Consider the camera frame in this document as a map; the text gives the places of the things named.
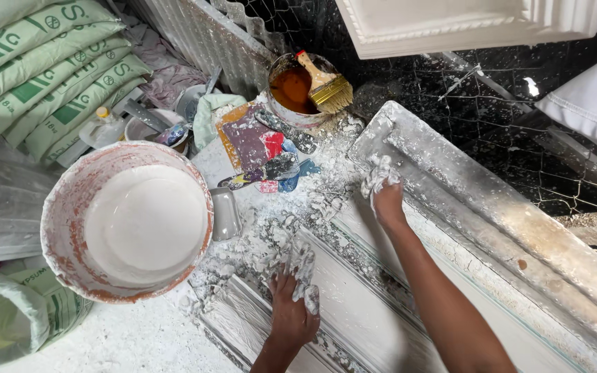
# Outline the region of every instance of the brush bristles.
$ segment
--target brush bristles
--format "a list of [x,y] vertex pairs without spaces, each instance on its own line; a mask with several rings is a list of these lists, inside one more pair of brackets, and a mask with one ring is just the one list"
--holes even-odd
[[310,99],[322,113],[336,114],[353,100],[352,84],[342,75],[310,93]]

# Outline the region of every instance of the plaster bucket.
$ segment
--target plaster bucket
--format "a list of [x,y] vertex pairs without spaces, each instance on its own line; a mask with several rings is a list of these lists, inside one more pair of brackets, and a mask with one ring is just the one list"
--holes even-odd
[[[206,206],[203,240],[197,243],[199,248],[187,248],[196,250],[196,256],[173,266],[167,278],[154,284],[130,285],[108,277],[92,258],[84,239],[84,216],[96,192],[112,176],[144,165],[171,166],[197,181]],[[40,224],[43,256],[59,282],[93,301],[134,303],[169,291],[195,269],[211,242],[213,202],[204,178],[186,157],[161,144],[122,141],[80,158],[61,176],[45,200]]]
[[[308,55],[310,56],[312,63],[314,63],[319,70],[333,74],[337,73],[336,68],[329,63],[326,58],[319,55],[313,55],[312,53],[309,53]],[[294,54],[287,53],[286,55],[278,57],[278,59],[271,65],[271,68],[269,69],[269,86],[278,77],[278,75],[294,67],[301,67],[301,64],[298,63],[294,58]],[[316,127],[319,124],[329,120],[333,116],[332,114],[327,113],[303,114],[294,112],[278,102],[273,97],[271,92],[269,92],[269,106],[271,107],[271,110],[273,110],[273,112],[280,117],[280,119],[285,121],[285,123],[300,130],[308,130]]]

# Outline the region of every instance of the plaster-covered hand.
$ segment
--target plaster-covered hand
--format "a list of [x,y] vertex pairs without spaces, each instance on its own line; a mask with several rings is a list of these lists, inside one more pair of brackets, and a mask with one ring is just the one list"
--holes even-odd
[[383,227],[407,224],[407,218],[402,211],[402,183],[389,185],[384,181],[381,190],[374,194],[372,202],[377,221]]
[[285,273],[285,264],[280,265],[280,270],[269,287],[273,294],[271,334],[262,346],[250,373],[285,372],[301,347],[310,342],[319,330],[319,313],[311,315],[306,310],[303,298],[296,302],[292,300],[296,278]]
[[311,315],[304,299],[294,302],[292,294],[296,287],[293,274],[285,273],[285,264],[280,265],[278,274],[270,283],[273,294],[273,325],[270,337],[277,336],[288,348],[296,352],[310,342],[319,330],[319,313]]

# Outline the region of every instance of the gray cup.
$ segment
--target gray cup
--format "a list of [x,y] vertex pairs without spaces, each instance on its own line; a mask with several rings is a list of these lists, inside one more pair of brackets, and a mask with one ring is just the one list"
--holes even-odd
[[213,241],[227,241],[241,235],[243,229],[234,193],[229,188],[211,189],[214,201]]

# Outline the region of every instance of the hand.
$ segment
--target hand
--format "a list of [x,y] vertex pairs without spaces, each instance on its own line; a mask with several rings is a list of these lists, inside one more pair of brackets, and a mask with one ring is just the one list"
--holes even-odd
[[372,198],[377,221],[385,228],[396,224],[407,224],[407,218],[402,211],[402,183],[388,185],[383,182],[383,187]]
[[280,344],[277,346],[279,348],[298,353],[317,334],[319,314],[311,315],[305,308],[303,298],[292,301],[296,278],[285,273],[285,264],[280,265],[280,270],[272,277],[269,287],[273,294],[273,324],[269,341]]

